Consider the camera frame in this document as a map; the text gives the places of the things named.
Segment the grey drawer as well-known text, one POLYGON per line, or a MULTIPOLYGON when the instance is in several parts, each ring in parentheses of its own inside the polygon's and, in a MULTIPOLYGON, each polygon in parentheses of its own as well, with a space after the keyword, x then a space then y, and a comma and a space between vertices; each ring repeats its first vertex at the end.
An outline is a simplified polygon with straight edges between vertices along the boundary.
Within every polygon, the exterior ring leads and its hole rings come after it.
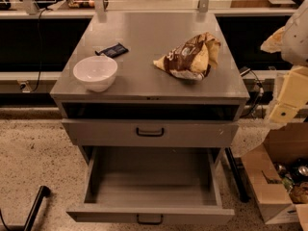
POLYGON ((236 122, 65 118, 63 126, 76 145, 148 147, 228 147, 236 122))
POLYGON ((207 148, 95 147, 78 222, 225 224, 214 155, 207 148))

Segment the grey metal drawer cabinet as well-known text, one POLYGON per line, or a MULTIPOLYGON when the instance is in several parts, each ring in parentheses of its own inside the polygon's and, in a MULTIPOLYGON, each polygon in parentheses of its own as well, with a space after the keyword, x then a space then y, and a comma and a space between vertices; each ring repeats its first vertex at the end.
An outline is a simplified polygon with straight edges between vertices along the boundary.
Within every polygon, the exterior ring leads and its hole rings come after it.
MULTIPOLYGON (((248 93, 227 43, 220 45, 218 66, 201 81, 179 80, 153 64, 169 50, 204 32, 223 37, 211 13, 111 12, 103 21, 92 19, 51 90, 63 120, 237 123, 248 93), (74 77, 73 67, 96 50, 117 42, 128 52, 116 60, 114 83, 103 92, 86 90, 74 77)), ((86 159, 95 147, 104 147, 76 146, 86 159)))

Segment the grey top drawer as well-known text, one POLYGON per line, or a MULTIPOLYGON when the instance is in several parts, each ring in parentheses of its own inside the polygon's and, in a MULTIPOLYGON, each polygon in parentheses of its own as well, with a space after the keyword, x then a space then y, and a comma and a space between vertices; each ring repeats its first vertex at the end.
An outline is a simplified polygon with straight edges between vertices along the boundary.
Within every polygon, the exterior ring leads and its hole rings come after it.
POLYGON ((63 126, 76 145, 148 147, 228 147, 236 122, 65 118, 63 126))

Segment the brown yellow chip bag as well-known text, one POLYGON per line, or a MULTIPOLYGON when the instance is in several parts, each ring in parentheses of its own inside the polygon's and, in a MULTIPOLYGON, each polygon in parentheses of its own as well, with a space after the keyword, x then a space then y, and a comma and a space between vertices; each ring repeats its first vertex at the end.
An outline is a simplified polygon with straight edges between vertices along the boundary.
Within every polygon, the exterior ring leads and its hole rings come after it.
POLYGON ((153 64, 175 78, 201 81, 218 66, 220 41, 209 32, 169 51, 153 64))

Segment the cardboard box with cans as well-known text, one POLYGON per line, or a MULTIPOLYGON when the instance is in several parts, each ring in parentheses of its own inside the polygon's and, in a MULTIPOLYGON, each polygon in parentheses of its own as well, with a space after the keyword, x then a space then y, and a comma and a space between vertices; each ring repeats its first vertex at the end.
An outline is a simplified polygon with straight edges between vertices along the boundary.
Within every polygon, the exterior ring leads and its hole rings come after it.
POLYGON ((264 141, 242 156, 242 162, 265 224, 299 222, 308 231, 308 205, 290 199, 274 163, 290 165, 308 157, 308 123, 289 123, 270 130, 264 141))

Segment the black floor bar right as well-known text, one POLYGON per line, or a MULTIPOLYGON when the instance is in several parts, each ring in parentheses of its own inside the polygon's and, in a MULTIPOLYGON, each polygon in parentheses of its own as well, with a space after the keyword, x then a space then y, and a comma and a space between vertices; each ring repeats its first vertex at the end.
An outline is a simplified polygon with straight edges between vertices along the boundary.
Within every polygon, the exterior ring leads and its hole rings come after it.
POLYGON ((233 176, 234 176, 234 179, 235 179, 235 183, 236 183, 236 186, 237 186, 237 189, 238 189, 238 192, 239 192, 239 199, 240 199, 241 202, 247 203, 249 201, 250 197, 248 196, 248 194, 246 192, 242 177, 240 175, 240 172, 238 170, 235 158, 233 156, 233 153, 232 153, 232 150, 231 150, 230 147, 227 147, 225 149, 225 154, 226 154, 229 166, 232 170, 232 173, 233 173, 233 176))

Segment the black floor bar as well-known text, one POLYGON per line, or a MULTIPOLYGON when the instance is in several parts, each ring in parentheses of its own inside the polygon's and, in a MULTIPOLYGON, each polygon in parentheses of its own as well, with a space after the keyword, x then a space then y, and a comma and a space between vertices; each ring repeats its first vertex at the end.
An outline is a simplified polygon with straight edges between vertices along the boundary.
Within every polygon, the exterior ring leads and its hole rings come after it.
POLYGON ((51 195, 51 190, 47 186, 40 186, 38 193, 31 207, 31 210, 23 225, 7 225, 4 221, 2 212, 0 211, 0 231, 31 231, 39 213, 40 205, 44 198, 51 195))
POLYGON ((236 183, 236 186, 237 186, 237 189, 238 189, 238 192, 239 192, 239 199, 240 199, 241 202, 247 203, 249 201, 250 197, 248 196, 248 194, 246 192, 242 177, 240 175, 240 172, 238 170, 235 158, 233 156, 233 153, 232 153, 232 150, 231 150, 230 147, 227 147, 225 149, 225 154, 226 154, 229 166, 232 170, 232 173, 233 173, 233 176, 234 176, 234 179, 235 179, 235 183, 236 183))

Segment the dark blue snack bar wrapper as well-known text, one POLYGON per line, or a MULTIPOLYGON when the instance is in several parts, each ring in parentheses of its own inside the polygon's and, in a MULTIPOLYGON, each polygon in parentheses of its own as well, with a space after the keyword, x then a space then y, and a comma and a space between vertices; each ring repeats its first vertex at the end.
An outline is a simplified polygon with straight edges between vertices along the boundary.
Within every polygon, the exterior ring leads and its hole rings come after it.
POLYGON ((128 49, 121 43, 105 48, 101 51, 95 51, 96 56, 107 56, 109 58, 115 58, 128 52, 128 49))

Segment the white bowl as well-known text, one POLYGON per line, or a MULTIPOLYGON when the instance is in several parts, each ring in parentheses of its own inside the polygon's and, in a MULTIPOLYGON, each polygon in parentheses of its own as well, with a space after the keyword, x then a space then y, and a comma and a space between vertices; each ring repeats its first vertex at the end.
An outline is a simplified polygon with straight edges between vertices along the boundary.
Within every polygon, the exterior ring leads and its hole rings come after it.
POLYGON ((112 58, 91 56, 73 67, 73 75, 86 90, 100 92, 113 84, 117 70, 117 63, 112 58))

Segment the black floor bar left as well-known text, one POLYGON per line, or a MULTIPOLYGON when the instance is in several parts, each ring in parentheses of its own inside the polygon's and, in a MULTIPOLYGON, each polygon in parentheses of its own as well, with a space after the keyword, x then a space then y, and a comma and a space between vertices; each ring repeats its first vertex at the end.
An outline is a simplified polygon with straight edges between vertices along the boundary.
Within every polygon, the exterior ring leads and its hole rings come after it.
POLYGON ((0 211, 0 231, 31 231, 39 213, 40 205, 44 198, 51 195, 51 190, 47 186, 40 186, 38 193, 31 207, 31 210, 23 225, 7 225, 4 221, 2 212, 0 211))

